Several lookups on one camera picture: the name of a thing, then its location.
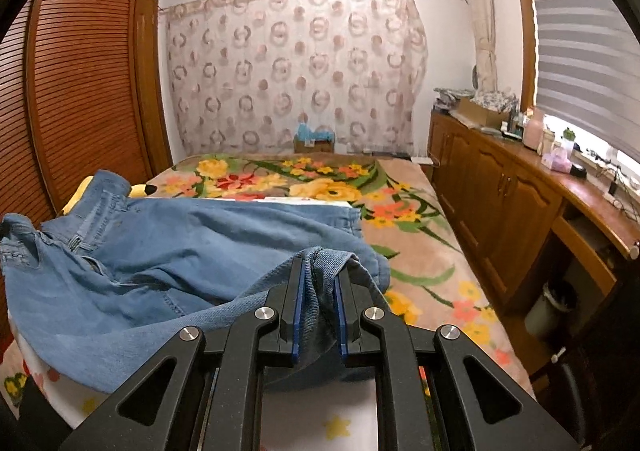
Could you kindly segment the floral bed blanket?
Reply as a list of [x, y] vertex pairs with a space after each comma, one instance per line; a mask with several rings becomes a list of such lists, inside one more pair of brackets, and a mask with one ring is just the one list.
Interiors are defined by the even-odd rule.
[[429, 330], [456, 324], [526, 391], [533, 389], [434, 188], [415, 163], [358, 155], [197, 155], [151, 183], [162, 197], [288, 197], [352, 205], [360, 212], [363, 237], [390, 264], [385, 297], [395, 315]]

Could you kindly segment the cardboard box on cabinet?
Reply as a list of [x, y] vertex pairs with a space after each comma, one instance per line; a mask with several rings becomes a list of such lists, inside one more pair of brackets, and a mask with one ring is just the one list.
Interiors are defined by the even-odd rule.
[[495, 112], [480, 106], [469, 98], [462, 98], [456, 112], [465, 120], [477, 127], [499, 129], [503, 122], [509, 119], [509, 112]]

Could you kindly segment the pink container on cabinet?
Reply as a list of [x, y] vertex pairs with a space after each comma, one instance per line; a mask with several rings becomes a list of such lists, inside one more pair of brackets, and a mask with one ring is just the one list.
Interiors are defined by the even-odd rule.
[[538, 151], [544, 135], [544, 111], [538, 107], [531, 108], [523, 133], [523, 144], [529, 150]]

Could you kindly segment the white strawberry print sheet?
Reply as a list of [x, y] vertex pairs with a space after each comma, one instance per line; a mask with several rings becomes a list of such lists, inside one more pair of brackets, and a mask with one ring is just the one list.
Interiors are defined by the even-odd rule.
[[[58, 373], [24, 337], [1, 338], [1, 448], [55, 450], [107, 398]], [[334, 382], [262, 397], [263, 450], [376, 450], [372, 381]]]

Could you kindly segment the yellow plush toy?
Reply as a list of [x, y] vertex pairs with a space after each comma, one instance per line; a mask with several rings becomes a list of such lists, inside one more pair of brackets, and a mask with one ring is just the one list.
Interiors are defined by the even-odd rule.
[[[80, 182], [78, 188], [75, 193], [72, 195], [70, 200], [66, 203], [66, 205], [62, 208], [62, 215], [68, 215], [70, 211], [75, 207], [75, 205], [80, 201], [81, 197], [84, 196], [86, 190], [88, 189], [89, 184], [92, 182], [93, 177], [88, 176], [85, 177], [84, 180]], [[152, 195], [157, 190], [156, 185], [152, 184], [134, 184], [129, 192], [129, 196], [131, 198], [142, 198]]]

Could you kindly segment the grey striped window blind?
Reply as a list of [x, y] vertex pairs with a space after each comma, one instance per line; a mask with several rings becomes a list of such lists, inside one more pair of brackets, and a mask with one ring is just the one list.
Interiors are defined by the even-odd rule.
[[533, 0], [537, 105], [639, 158], [639, 41], [613, 0]]

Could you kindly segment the pink circle pattern curtain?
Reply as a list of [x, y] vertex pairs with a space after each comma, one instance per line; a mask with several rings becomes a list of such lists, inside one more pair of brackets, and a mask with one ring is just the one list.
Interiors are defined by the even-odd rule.
[[165, 12], [183, 150], [410, 152], [427, 41], [414, 0], [194, 0]]

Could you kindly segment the brown louvered wardrobe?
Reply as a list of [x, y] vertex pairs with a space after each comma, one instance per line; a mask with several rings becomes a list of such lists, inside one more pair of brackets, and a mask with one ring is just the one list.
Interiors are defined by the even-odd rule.
[[99, 169], [172, 164], [158, 0], [27, 0], [1, 43], [1, 210], [38, 224]]

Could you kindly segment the grey trash bin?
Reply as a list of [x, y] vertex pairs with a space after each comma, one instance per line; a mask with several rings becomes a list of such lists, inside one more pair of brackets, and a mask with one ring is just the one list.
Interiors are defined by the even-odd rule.
[[544, 283], [541, 294], [524, 319], [527, 333], [545, 338], [567, 319], [577, 308], [578, 296], [567, 281]]

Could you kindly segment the beige tied side curtain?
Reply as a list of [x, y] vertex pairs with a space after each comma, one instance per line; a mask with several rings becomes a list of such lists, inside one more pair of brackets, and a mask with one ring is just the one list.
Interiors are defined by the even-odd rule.
[[496, 91], [496, 26], [494, 0], [468, 0], [472, 13], [478, 89]]

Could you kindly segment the light blue denim pants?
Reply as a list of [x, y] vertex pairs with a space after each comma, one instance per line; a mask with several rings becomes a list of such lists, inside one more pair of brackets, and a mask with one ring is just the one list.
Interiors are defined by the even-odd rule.
[[1, 271], [12, 320], [44, 362], [112, 393], [183, 327], [228, 327], [304, 263], [302, 348], [269, 371], [287, 391], [360, 381], [336, 349], [333, 281], [347, 269], [383, 306], [390, 265], [361, 234], [359, 211], [205, 198], [130, 196], [99, 171], [72, 211], [35, 226], [1, 221]]

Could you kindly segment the box with blue item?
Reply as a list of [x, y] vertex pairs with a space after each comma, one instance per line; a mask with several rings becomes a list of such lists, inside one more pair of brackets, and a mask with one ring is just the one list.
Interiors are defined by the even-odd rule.
[[301, 122], [294, 136], [295, 153], [333, 153], [335, 136], [330, 130], [312, 130]]

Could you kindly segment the brown wooden cabinet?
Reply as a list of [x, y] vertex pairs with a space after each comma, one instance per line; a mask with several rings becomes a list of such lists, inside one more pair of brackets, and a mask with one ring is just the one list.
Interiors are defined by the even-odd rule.
[[[623, 283], [638, 280], [638, 224], [594, 184], [544, 167], [518, 142], [438, 112], [427, 153], [439, 202], [528, 374], [592, 321]], [[554, 281], [570, 283], [579, 304], [566, 329], [542, 341], [524, 319], [544, 284]]]

